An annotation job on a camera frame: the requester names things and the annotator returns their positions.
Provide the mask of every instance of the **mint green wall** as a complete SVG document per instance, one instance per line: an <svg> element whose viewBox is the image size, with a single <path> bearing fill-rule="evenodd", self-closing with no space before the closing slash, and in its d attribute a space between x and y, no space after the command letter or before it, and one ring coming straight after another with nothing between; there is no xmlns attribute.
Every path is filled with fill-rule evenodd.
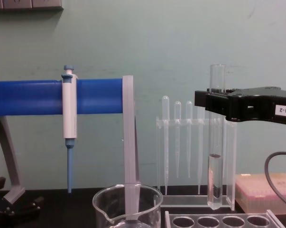
<svg viewBox="0 0 286 228"><path fill-rule="evenodd" d="M192 100L194 90L208 86L213 63L229 65L230 87L286 89L286 1L64 0L63 4L62 13L0 15L0 80L60 79L64 64L73 64L82 79L134 75L140 174L146 184L156 184L155 118L163 95L171 102ZM8 121L25 187L65 188L62 117ZM241 123L238 136L238 173L262 172L270 152L286 150L283 125ZM275 170L283 169L285 164ZM1 151L0 175L8 176ZM75 187L118 182L123 182L121 115L79 116Z"/></svg>

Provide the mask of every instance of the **glass test tube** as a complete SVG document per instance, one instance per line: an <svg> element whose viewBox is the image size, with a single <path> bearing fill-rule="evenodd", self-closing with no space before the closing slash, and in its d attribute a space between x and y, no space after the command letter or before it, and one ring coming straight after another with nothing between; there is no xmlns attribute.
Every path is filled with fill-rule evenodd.
<svg viewBox="0 0 286 228"><path fill-rule="evenodd" d="M225 65L210 66L210 93L225 91ZM224 116L209 112L209 156L207 202L211 209L222 206Z"/></svg>

